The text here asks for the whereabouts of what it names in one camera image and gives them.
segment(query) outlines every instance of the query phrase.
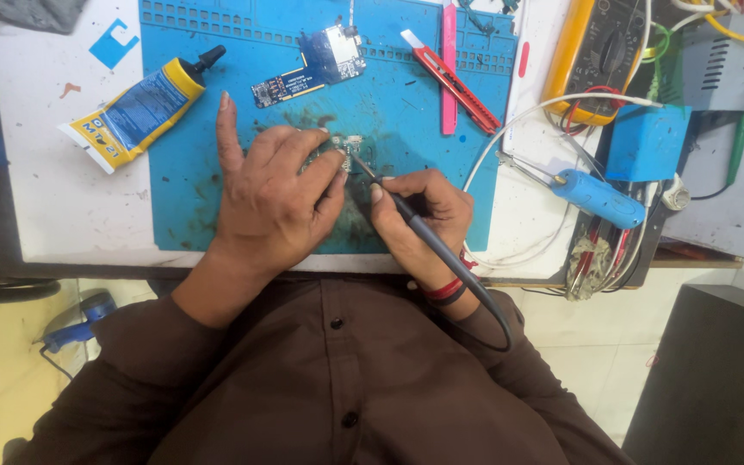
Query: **yellow multimeter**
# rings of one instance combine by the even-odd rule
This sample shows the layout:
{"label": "yellow multimeter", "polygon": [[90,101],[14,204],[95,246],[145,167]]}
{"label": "yellow multimeter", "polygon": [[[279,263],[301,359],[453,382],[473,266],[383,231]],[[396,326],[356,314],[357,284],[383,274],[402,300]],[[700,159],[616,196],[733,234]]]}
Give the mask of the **yellow multimeter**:
{"label": "yellow multimeter", "polygon": [[[606,85],[625,93],[646,26],[647,0],[572,0],[555,48],[542,101],[582,93]],[[563,115],[569,102],[546,107]],[[608,99],[583,99],[574,123],[603,126],[614,120],[617,108]]]}

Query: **glue tube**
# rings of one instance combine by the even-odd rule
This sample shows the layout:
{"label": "glue tube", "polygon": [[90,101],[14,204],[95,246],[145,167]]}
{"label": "glue tube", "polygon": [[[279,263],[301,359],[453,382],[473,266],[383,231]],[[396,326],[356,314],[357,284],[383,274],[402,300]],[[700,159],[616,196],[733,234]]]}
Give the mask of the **glue tube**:
{"label": "glue tube", "polygon": [[58,128],[112,174],[145,152],[182,117],[206,89],[202,72],[225,53],[225,47],[216,46],[193,65],[174,58],[105,107]]}

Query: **hand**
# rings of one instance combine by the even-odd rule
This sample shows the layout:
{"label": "hand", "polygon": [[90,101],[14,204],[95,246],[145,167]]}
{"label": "hand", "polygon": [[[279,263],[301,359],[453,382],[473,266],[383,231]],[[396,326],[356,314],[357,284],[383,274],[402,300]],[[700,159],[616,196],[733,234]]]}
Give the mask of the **hand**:
{"label": "hand", "polygon": [[[456,275],[404,222],[389,192],[403,197],[423,193],[427,198],[429,227],[456,254],[464,247],[473,217],[471,195],[451,185],[439,170],[423,170],[384,179],[384,187],[372,185],[372,224],[386,242],[398,264],[418,281],[424,291],[436,291]],[[456,304],[441,309],[452,319],[463,319],[478,308],[478,300],[466,291]]]}
{"label": "hand", "polygon": [[280,272],[323,242],[343,207],[342,151],[306,157],[328,139],[325,128],[276,126],[259,134],[248,156],[237,140],[236,107],[223,92],[217,154],[223,193],[217,235],[174,301],[199,322],[224,327]]}

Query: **blue silicone mat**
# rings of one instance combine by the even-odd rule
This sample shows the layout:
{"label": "blue silicone mat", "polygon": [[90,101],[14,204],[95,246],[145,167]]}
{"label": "blue silicone mat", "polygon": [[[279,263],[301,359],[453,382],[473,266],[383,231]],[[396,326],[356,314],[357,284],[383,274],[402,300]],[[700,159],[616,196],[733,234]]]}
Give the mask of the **blue silicone mat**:
{"label": "blue silicone mat", "polygon": [[[146,75],[176,56],[193,61],[216,45],[228,50],[206,72],[205,94],[149,149],[154,235],[161,250],[204,251],[213,238],[222,189],[214,118],[222,90],[237,104],[237,131],[244,148],[266,127],[325,125],[333,135],[371,137],[383,174],[435,167],[462,187],[489,141],[460,106],[455,135],[441,135],[438,83],[412,59],[400,37],[402,30],[411,29],[438,50],[437,4],[357,1],[354,22],[363,40],[364,74],[265,109],[255,107],[251,86],[302,66],[301,32],[338,23],[348,26],[349,0],[143,0],[139,12]],[[464,10],[458,11],[456,69],[503,121],[516,49],[512,16],[480,15],[482,22],[496,26],[494,34],[485,36]],[[497,166],[497,158],[488,156],[470,186],[475,208],[467,241],[477,251],[487,247]],[[341,218],[316,253],[386,251],[367,219],[364,178],[350,176]]]}

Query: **red utility knife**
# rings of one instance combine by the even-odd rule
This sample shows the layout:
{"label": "red utility knife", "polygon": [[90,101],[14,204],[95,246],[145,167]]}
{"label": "red utility knife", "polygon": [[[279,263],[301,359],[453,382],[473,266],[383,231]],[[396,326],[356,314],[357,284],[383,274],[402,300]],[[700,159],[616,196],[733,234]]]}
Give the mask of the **red utility knife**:
{"label": "red utility knife", "polygon": [[401,32],[401,37],[412,46],[412,55],[415,56],[415,59],[424,65],[424,68],[427,68],[430,74],[456,97],[456,100],[464,107],[476,126],[488,134],[495,134],[499,130],[501,127],[499,119],[467,89],[467,86],[458,79],[456,73],[445,65],[435,52],[424,45],[408,29]]}

